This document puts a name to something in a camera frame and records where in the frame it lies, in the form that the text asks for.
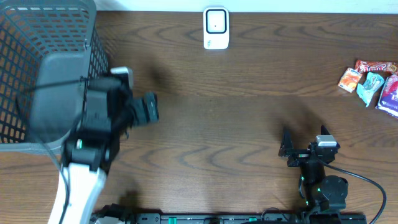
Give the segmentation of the purple red tissue pack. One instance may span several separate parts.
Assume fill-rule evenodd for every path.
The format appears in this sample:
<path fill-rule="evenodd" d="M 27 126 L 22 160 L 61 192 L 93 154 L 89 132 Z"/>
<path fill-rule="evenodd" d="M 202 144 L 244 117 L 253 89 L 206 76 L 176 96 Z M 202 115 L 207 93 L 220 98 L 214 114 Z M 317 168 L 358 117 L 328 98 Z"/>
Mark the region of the purple red tissue pack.
<path fill-rule="evenodd" d="M 386 79 L 386 82 L 381 91 L 379 101 L 376 109 L 384 111 L 385 113 L 397 118 L 397 75 L 391 75 Z"/>

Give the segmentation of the orange Kleenex tissue pack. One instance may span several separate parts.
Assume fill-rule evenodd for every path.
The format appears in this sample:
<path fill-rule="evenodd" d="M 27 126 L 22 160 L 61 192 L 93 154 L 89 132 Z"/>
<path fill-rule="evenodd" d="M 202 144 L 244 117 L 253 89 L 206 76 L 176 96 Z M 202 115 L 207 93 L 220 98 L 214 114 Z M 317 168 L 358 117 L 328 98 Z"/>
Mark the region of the orange Kleenex tissue pack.
<path fill-rule="evenodd" d="M 347 92 L 352 93 L 356 89 L 362 76 L 363 74 L 357 72 L 355 69 L 347 68 L 340 78 L 338 86 Z"/>

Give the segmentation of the teal snack packet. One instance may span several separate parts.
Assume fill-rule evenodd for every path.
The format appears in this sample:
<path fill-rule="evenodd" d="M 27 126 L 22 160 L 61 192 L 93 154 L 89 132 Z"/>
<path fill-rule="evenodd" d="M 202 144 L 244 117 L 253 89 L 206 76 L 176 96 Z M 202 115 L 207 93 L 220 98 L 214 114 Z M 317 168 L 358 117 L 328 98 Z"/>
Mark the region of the teal snack packet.
<path fill-rule="evenodd" d="M 384 82 L 384 78 L 381 75 L 368 72 L 365 82 L 363 84 L 358 84 L 356 92 L 364 101 L 366 107 L 370 105 L 373 95 L 383 86 Z"/>

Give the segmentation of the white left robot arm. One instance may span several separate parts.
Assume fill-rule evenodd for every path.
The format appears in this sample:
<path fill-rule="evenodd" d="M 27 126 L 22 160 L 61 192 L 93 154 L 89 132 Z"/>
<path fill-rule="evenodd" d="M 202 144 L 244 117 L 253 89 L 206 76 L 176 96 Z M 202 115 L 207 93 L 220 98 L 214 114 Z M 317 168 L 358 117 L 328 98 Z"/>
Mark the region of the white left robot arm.
<path fill-rule="evenodd" d="M 58 190 L 49 223 L 89 223 L 119 152 L 122 133 L 158 120 L 155 93 L 134 97 L 126 78 L 88 80 L 83 111 L 62 142 Z"/>

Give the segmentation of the orange Top chocolate bar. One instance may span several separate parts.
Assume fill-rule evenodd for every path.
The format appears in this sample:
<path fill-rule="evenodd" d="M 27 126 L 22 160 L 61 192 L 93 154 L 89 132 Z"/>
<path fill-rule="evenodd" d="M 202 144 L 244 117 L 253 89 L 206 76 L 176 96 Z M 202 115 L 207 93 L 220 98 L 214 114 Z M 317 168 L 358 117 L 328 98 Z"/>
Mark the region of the orange Top chocolate bar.
<path fill-rule="evenodd" d="M 357 60 L 354 69 L 359 73 L 382 71 L 397 75 L 397 62 L 372 62 Z"/>

